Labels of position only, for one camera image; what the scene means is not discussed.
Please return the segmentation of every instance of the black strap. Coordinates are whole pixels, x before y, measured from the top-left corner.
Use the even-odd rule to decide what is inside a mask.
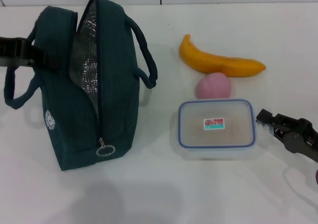
[[[35,38],[36,25],[33,28],[31,34],[28,36],[27,40],[32,42]],[[33,79],[30,82],[30,85],[27,91],[20,97],[14,98],[14,89],[15,89],[15,70],[19,67],[7,67],[4,83],[4,101],[5,103],[12,107],[13,109],[19,109],[25,104],[27,100],[31,98],[36,89],[40,87],[40,79],[37,75],[34,75]]]
[[[147,63],[148,69],[149,69],[149,77],[140,68],[137,68],[136,70],[134,70],[134,75],[140,77],[142,79],[142,81],[144,82],[144,84],[146,85],[146,87],[151,89],[151,88],[156,86],[156,80],[158,78],[156,64],[155,64],[154,59],[152,58],[152,56],[148,50],[145,36],[142,33],[139,26],[128,16],[126,16],[126,23],[128,23],[129,26],[134,31],[136,38],[137,38],[137,41],[138,41],[139,46],[140,46],[140,50],[143,53],[143,56],[146,60],[146,63]]]

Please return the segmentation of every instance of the food container lid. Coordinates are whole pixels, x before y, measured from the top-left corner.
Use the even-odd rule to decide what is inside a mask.
[[[187,149],[247,148],[256,140],[253,108],[244,99],[184,102],[178,124],[179,143]]]

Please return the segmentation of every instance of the dark green lunch bag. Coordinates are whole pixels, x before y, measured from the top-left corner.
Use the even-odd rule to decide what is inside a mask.
[[[139,78],[153,88],[158,76],[143,33],[121,6],[90,0],[76,31],[77,18],[73,11],[47,7],[13,55],[23,59],[28,53],[34,62],[28,90],[13,98],[17,66],[7,64],[5,77],[5,102],[14,109],[41,88],[45,124],[61,170],[122,157],[134,138]],[[132,31],[149,77],[138,68]]]

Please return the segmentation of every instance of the zipper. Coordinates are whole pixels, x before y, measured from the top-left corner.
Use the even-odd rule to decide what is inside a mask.
[[[101,148],[105,146],[103,141],[103,116],[102,116],[102,93],[101,93],[101,61],[100,61],[100,28],[99,28],[99,1],[95,0],[96,9],[96,55],[97,55],[97,109],[98,109],[98,143]]]
[[[96,155],[101,156],[101,157],[105,157],[105,156],[109,156],[109,155],[115,153],[116,148],[112,145],[106,145],[103,138],[102,138],[102,130],[100,129],[100,124],[99,124],[100,113],[98,112],[98,115],[97,115],[95,108],[94,108],[94,105],[93,105],[93,102],[91,101],[91,99],[87,95],[87,93],[82,88],[78,87],[76,84],[75,84],[75,87],[77,89],[81,90],[82,93],[86,96],[86,98],[89,101],[89,105],[91,107],[91,110],[94,113],[94,120],[95,120],[95,126],[96,126],[96,140],[98,139],[96,146],[99,147],[96,151]]]

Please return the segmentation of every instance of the banana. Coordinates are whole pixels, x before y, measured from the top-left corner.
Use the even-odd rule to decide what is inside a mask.
[[[186,34],[180,45],[180,56],[191,68],[205,73],[223,73],[230,77],[253,76],[266,69],[266,66],[253,59],[228,58],[199,50]]]

